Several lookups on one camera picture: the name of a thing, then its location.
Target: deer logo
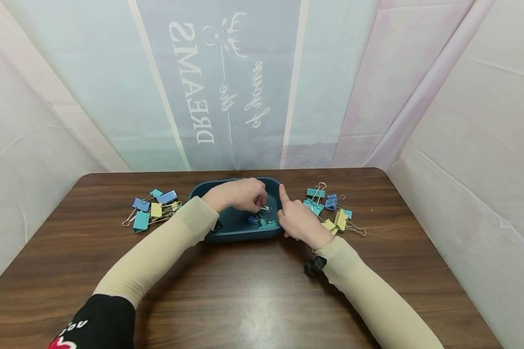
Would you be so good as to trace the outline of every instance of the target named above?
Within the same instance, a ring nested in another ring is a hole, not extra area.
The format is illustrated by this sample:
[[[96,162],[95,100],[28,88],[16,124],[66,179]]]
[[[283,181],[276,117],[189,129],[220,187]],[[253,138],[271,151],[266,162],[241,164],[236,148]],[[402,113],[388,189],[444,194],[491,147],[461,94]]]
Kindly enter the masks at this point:
[[[235,54],[241,58],[245,58],[248,55],[241,52],[242,50],[237,47],[237,44],[240,42],[237,40],[239,38],[239,30],[236,29],[239,19],[244,19],[246,17],[246,12],[236,12],[233,15],[233,18],[230,20],[230,25],[228,27],[228,19],[224,18],[221,22],[221,28],[216,29],[212,26],[205,26],[202,29],[202,34],[204,36],[203,41],[208,46],[214,46],[216,44],[220,45],[222,48],[225,48],[225,51],[229,52],[231,48]]]

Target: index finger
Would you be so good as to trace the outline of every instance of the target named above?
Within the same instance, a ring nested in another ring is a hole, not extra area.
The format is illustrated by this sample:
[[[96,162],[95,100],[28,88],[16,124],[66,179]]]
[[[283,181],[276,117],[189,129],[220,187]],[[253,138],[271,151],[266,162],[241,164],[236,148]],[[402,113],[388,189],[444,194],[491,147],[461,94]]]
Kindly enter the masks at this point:
[[[285,192],[285,185],[280,184],[279,185],[279,198],[281,200],[281,205],[284,205],[284,203],[290,202],[289,197],[287,196],[287,193]]]

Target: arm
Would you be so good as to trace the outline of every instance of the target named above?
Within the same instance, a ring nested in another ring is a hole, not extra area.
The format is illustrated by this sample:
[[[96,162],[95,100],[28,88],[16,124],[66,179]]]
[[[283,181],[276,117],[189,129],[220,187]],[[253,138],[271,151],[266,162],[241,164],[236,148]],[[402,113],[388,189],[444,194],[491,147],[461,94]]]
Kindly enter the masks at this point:
[[[192,198],[116,262],[48,348],[133,348],[135,309],[149,289],[188,247],[205,238],[219,212],[229,206],[258,212],[267,198],[264,184],[254,178],[224,183],[202,199]]]
[[[383,348],[442,348],[421,317],[344,239],[334,237],[300,201],[290,201],[283,185],[280,198],[278,217],[285,235],[326,258],[323,271],[329,282],[346,295]]]
[[[126,298],[134,309],[182,253],[202,241],[219,214],[199,197],[151,232],[101,279],[93,294]]]
[[[326,258],[329,282],[342,291],[383,348],[442,348],[438,338],[353,247],[335,237],[316,254]]]

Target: printed banner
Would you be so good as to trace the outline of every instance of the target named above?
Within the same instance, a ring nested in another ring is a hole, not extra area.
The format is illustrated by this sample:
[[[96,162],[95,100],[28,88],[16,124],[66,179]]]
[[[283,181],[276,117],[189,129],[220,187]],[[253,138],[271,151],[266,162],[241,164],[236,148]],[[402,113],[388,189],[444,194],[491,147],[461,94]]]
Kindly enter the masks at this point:
[[[192,170],[279,168],[300,0],[137,0]]]

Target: pile of binder clips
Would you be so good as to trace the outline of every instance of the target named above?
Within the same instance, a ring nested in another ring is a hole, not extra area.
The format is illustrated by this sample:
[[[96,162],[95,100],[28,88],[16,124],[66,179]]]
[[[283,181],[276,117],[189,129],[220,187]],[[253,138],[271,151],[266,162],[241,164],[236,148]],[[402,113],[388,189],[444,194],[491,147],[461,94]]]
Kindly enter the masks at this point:
[[[277,228],[279,227],[277,221],[269,221],[268,218],[265,218],[265,214],[270,214],[271,212],[272,208],[268,206],[262,206],[258,213],[252,214],[252,216],[248,217],[248,223],[258,225],[258,229]]]
[[[134,210],[122,222],[122,226],[130,227],[132,223],[134,233],[137,234],[146,231],[153,223],[169,220],[182,207],[182,202],[177,200],[174,190],[152,190],[145,199],[135,198],[132,207]]]
[[[324,201],[324,205],[320,203],[320,199],[324,199],[326,196],[326,192],[324,191],[326,187],[326,183],[320,182],[316,189],[307,188],[307,197],[311,198],[303,201],[303,205],[309,207],[309,209],[316,214],[318,219],[322,221],[322,225],[328,229],[332,235],[336,235],[338,231],[343,232],[350,230],[358,232],[361,236],[366,236],[365,229],[357,227],[357,225],[350,221],[352,212],[349,210],[349,207],[338,203],[338,196],[336,194],[329,194]],[[336,218],[333,222],[331,220],[323,220],[320,217],[320,213],[324,209],[336,212]]]

